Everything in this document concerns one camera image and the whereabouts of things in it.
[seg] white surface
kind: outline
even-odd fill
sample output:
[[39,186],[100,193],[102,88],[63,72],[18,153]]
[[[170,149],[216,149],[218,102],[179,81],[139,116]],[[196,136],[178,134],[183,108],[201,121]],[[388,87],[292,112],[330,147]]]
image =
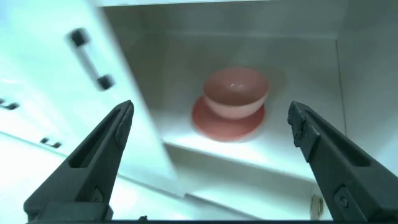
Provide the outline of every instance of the white surface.
[[229,1],[105,7],[104,10],[128,12],[118,24],[132,27],[138,20],[145,32],[335,39],[346,3],[345,0]]
[[347,135],[398,175],[398,2],[350,1],[338,38]]
[[[23,203],[65,158],[1,133],[0,144],[0,222],[25,223]],[[110,205],[114,220],[137,220],[142,215],[150,220],[252,219],[192,197],[160,194],[120,177]]]
[[42,94],[21,78],[24,76],[23,71],[13,60],[11,52],[14,43],[7,24],[3,22],[6,21],[1,24],[0,98],[6,101],[5,105],[18,103],[19,107],[12,111],[0,109],[0,131],[35,144],[39,144],[44,137],[50,138],[52,143],[63,143],[64,150],[69,142],[63,140],[73,138],[73,131],[67,127],[59,128],[62,126],[59,122],[61,119],[52,110],[46,110],[49,106],[41,97]]
[[[182,196],[134,78],[101,14],[84,0],[9,1],[1,17],[12,34],[10,44],[24,80],[60,114],[62,128],[77,136],[73,150],[117,104],[134,103],[134,118],[119,172],[158,189]],[[67,35],[85,28],[91,38],[90,59],[100,75],[110,74],[115,86],[100,91],[70,48]]]
[[[224,35],[147,35],[126,52],[165,143],[314,180],[293,144],[290,103],[305,103],[344,132],[335,41]],[[252,67],[270,82],[264,124],[238,142],[213,141],[191,123],[191,109],[212,72]]]
[[170,148],[188,194],[266,220],[309,220],[314,184]]
[[[225,2],[231,0],[96,0],[99,6],[136,6],[148,4],[175,4],[196,2]],[[239,1],[278,1],[278,0],[239,0]]]

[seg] white wall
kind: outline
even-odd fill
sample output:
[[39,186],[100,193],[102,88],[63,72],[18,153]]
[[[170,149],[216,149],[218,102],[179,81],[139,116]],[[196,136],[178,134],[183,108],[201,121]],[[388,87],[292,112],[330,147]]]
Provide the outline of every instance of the white wall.
[[334,39],[343,22],[346,1],[230,1],[135,7],[148,32]]
[[338,36],[346,133],[398,175],[398,1],[351,0]]

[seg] saucer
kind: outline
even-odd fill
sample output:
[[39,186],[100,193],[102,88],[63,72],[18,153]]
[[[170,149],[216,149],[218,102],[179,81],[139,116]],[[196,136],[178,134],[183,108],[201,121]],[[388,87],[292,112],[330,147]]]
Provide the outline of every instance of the saucer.
[[192,109],[192,120],[197,129],[208,137],[220,141],[234,141],[247,136],[261,125],[265,115],[266,110],[262,105],[248,117],[225,119],[215,114],[203,97],[196,101]]

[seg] screw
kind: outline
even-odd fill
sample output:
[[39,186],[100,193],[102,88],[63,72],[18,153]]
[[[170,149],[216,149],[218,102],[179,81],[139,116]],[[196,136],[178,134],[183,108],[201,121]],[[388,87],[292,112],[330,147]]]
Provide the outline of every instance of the screw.
[[347,208],[347,207],[348,207],[348,201],[347,201],[347,199],[344,198],[344,197],[341,197],[341,198],[340,198],[340,204],[341,204],[343,207]]

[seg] cabinet door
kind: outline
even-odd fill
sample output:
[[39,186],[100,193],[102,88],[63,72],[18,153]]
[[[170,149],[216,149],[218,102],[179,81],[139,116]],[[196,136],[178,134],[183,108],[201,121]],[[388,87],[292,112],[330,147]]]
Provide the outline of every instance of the cabinet door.
[[[16,0],[3,8],[12,30],[15,58],[35,86],[50,102],[49,111],[72,128],[77,144],[118,103],[131,100],[134,117],[119,173],[154,188],[183,195],[172,163],[149,117],[139,88],[101,12],[84,0]],[[99,77],[109,75],[114,85],[103,89],[81,61],[69,37],[82,28],[90,42],[86,59]]]
[[67,137],[50,120],[51,114],[44,113],[45,106],[21,79],[7,50],[3,47],[0,53],[0,132],[58,150]]

